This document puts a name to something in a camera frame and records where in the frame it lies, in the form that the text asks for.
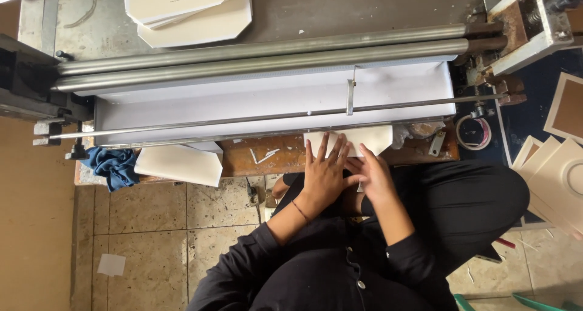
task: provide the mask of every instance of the wooden board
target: wooden board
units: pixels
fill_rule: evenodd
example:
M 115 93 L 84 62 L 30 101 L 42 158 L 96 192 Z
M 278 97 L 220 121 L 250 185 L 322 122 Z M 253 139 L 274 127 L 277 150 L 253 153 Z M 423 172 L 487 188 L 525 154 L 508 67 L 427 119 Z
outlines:
M 432 162 L 445 162 L 459 160 L 458 144 L 455 139 L 455 128 L 453 121 L 446 122 L 445 141 L 441 148 L 439 157 L 432 157 L 428 154 L 433 137 L 427 139 L 406 140 L 400 150 L 387 149 L 381 156 L 389 165 L 410 165 Z M 305 148 L 303 135 L 278 136 L 266 138 L 245 139 L 240 143 L 232 140 L 218 142 L 223 149 L 223 173 L 222 177 L 241 176 L 263 176 L 276 173 L 303 172 L 305 167 Z M 255 157 L 260 160 L 269 151 L 279 148 L 271 158 L 260 164 L 255 164 L 249 149 L 255 153 Z M 75 171 L 75 184 L 96 184 L 95 180 L 80 173 L 82 167 L 77 162 Z M 140 175 L 142 183 L 156 183 L 171 181 L 159 177 Z

